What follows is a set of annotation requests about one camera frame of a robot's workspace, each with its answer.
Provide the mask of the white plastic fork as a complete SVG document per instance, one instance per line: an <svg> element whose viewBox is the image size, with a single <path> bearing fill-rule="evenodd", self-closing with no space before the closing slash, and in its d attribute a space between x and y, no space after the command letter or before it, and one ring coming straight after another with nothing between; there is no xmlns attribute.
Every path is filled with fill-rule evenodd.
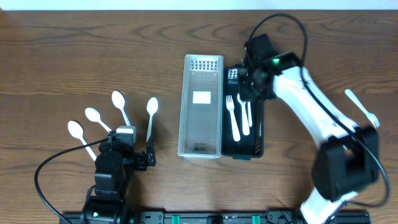
<svg viewBox="0 0 398 224"><path fill-rule="evenodd" d="M350 89L347 88L345 90L345 95L366 115L367 119L374 126L374 128L377 129L380 127L380 122L377 116L369 112Z"/></svg>
<svg viewBox="0 0 398 224"><path fill-rule="evenodd" d="M226 96L226 108L230 113L233 139L234 139L234 141L239 142L241 140L241 137L240 137L238 125L237 125L235 114L234 114L234 102L233 102L233 98L231 95Z"/></svg>

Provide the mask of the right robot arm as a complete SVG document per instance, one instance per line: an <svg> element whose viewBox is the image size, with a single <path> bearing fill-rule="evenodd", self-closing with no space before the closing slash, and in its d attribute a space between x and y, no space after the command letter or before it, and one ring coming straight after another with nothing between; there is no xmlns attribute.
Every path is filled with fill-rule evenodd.
<svg viewBox="0 0 398 224"><path fill-rule="evenodd" d="M278 54L267 35L249 39L244 47L243 68L238 71L241 99L281 99L318 147L314 189L295 222L326 223L344 203L378 181L378 133L345 116L316 86L303 62L293 52Z"/></svg>

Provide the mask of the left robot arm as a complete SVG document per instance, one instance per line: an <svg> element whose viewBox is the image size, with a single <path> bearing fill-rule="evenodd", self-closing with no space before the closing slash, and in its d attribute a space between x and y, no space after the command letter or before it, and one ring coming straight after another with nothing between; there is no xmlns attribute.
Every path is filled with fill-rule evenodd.
<svg viewBox="0 0 398 224"><path fill-rule="evenodd" d="M134 151L134 135L111 131L99 145L95 160L95 185L88 193L80 214L81 223L122 224L139 223L139 214L126 204L126 192L135 171L145 171L156 165L153 137L146 149Z"/></svg>

